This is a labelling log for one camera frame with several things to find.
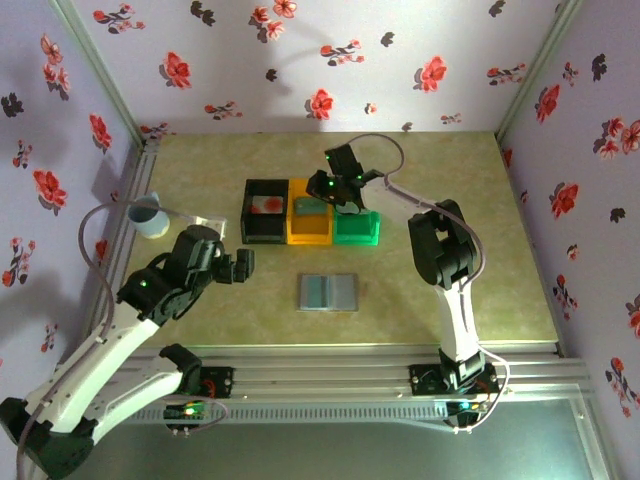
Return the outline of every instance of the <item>green box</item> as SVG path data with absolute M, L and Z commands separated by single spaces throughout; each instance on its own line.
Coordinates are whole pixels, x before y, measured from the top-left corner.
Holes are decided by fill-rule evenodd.
M 334 245 L 378 245 L 380 240 L 380 214 L 366 212 L 343 215 L 334 211 Z

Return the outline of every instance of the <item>black box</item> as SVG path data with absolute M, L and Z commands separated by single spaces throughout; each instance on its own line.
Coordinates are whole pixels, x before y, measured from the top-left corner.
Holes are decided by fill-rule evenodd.
M 253 198 L 282 197 L 281 213 L 253 213 Z M 247 180 L 240 216 L 242 243 L 287 243 L 289 180 Z

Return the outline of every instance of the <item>table surface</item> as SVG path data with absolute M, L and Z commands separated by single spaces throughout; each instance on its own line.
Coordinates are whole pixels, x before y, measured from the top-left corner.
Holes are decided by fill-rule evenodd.
M 425 199 L 458 202 L 487 252 L 474 282 L 473 308 L 483 341 L 557 339 L 500 151 L 491 133 L 392 133 L 406 153 L 394 181 Z M 349 133 L 176 135 L 165 137 L 150 191 L 188 214 L 228 219 L 227 252 L 242 248 L 240 213 L 248 178 L 309 177 L 328 169 L 324 150 Z M 384 139 L 354 143 L 365 170 L 389 171 L 398 152 Z M 187 226 L 172 219 L 156 240 L 136 235 L 128 273 L 170 251 Z M 413 265 L 406 227 L 383 217 L 378 246 L 252 245 L 256 270 L 244 284 L 212 284 L 180 321 L 145 346 L 431 344 L 440 336 L 436 295 Z M 356 273 L 359 311 L 297 311 L 301 273 Z

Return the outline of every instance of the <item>orange box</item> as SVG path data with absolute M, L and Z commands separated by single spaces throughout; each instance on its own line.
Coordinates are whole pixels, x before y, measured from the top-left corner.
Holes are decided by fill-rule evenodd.
M 322 214 L 296 215 L 296 198 L 310 197 L 305 191 L 307 178 L 289 179 L 287 199 L 287 244 L 288 245 L 331 245 L 333 242 L 333 211 L 330 205 Z

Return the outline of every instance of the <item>robotic arm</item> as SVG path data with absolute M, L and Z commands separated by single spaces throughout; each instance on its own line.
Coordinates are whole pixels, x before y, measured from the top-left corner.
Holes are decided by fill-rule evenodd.
M 218 232 L 206 226 L 191 225 L 180 233 L 171 253 L 159 255 L 128 278 L 117 294 L 106 334 L 105 321 L 47 383 L 24 400 L 7 398 L 0 404 L 0 423 L 11 440 L 18 444 L 27 430 L 27 455 L 51 479 L 65 478 L 104 435 L 136 411 L 172 393 L 197 393 L 202 362 L 178 344 L 164 348 L 126 381 L 105 384 L 169 319 L 179 320 L 211 282 L 249 278 L 253 251 L 239 249 L 236 258 L 234 262 L 225 254 Z
M 416 269 L 438 296 L 442 377 L 450 391 L 463 391 L 484 371 L 485 357 L 478 347 L 471 284 L 465 283 L 473 272 L 476 249 L 470 234 L 442 213 L 463 221 L 460 207 L 453 200 L 422 200 L 391 184 L 377 170 L 364 172 L 349 144 L 327 150 L 325 158 L 332 175 L 318 170 L 307 184 L 309 195 L 334 207 L 355 204 L 358 210 L 376 211 L 408 225 Z M 445 238 L 440 239 L 439 232 Z

